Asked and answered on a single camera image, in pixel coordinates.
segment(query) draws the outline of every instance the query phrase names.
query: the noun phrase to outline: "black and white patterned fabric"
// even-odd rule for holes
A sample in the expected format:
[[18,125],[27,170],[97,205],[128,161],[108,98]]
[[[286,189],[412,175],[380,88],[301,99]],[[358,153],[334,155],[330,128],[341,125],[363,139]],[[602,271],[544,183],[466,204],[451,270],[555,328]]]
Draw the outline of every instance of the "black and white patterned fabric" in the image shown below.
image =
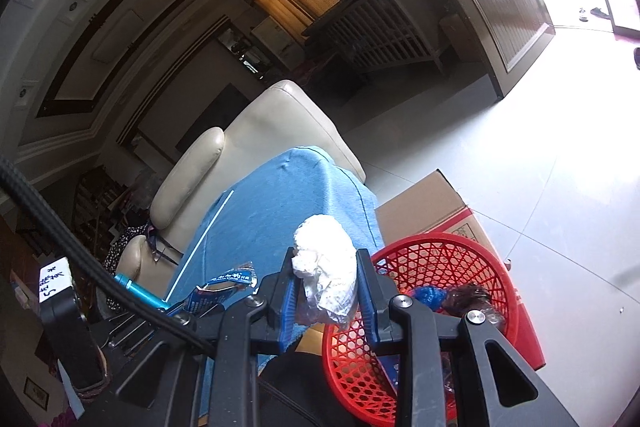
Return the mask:
[[[137,235],[145,235],[146,227],[147,225],[142,225],[140,227],[129,227],[128,229],[125,229],[122,234],[120,234],[118,240],[113,243],[113,245],[111,245],[109,253],[107,254],[107,258],[104,260],[104,263],[102,263],[104,269],[107,270],[107,272],[109,272],[111,275],[116,275],[116,268],[118,267],[118,263],[120,262],[120,258],[122,257],[122,252],[124,252],[127,243]],[[114,301],[111,297],[107,297],[107,305],[112,311],[116,313],[122,312],[121,305],[118,302]]]

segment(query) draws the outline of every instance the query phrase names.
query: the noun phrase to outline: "crumpled white tissue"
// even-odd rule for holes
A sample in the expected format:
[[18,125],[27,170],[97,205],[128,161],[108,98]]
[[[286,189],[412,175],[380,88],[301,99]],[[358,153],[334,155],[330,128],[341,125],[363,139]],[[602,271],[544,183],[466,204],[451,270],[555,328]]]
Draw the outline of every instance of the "crumpled white tissue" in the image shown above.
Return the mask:
[[320,214],[305,219],[293,239],[293,272],[302,279],[306,297],[298,299],[296,322],[345,328],[357,307],[356,249],[351,238],[335,217]]

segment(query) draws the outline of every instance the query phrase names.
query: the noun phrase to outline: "cardboard box flap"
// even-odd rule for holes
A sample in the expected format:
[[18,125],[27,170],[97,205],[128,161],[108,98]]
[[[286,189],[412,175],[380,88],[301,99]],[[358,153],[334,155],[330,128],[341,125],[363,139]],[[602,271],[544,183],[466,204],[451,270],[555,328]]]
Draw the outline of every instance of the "cardboard box flap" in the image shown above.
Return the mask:
[[382,237],[389,244],[431,230],[465,207],[460,195],[437,170],[379,206],[376,215]]

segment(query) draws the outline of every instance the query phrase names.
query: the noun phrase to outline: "beige leather sofa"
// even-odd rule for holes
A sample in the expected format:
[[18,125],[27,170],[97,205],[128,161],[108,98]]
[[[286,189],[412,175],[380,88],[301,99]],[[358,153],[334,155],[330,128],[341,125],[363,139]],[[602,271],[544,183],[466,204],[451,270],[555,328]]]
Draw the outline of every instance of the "beige leather sofa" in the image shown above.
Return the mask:
[[[226,131],[214,127],[204,132],[172,169],[150,209],[151,222],[165,240],[158,241],[158,250],[179,262],[224,190],[274,156],[305,145],[321,147],[364,183],[362,166],[335,125],[295,83],[282,80],[250,103]],[[156,260],[139,235],[129,241],[116,271],[162,297],[175,267],[162,257]]]

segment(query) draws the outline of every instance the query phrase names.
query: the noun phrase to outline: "red plastic basket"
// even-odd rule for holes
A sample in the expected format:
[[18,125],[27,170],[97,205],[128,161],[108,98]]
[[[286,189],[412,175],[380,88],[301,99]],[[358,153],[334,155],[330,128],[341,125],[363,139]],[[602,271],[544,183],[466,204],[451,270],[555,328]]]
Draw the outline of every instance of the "red plastic basket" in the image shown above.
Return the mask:
[[[518,334],[516,292],[504,265],[475,241],[452,233],[421,233],[383,248],[372,261],[377,272],[396,281],[401,293],[426,285],[446,289],[481,284],[504,315],[505,336],[514,343]],[[394,425],[396,393],[370,353],[359,311],[346,331],[324,328],[322,365],[329,387],[348,411],[371,425]],[[447,416],[455,416],[454,405],[447,406]]]

